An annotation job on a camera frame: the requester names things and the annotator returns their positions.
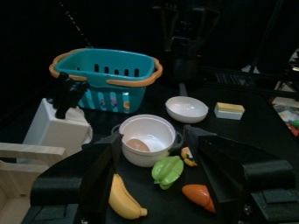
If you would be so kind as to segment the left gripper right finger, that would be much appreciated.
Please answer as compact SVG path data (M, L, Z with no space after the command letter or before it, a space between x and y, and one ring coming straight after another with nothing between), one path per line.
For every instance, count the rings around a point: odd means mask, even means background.
M191 125L183 135L198 158L219 224L295 224L295 171L259 148Z

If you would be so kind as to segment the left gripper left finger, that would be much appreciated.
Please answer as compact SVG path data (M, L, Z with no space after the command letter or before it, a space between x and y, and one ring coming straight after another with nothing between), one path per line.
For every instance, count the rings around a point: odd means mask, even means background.
M79 204L85 217L106 215L122 137L114 133L47 169L32 185L32 206Z

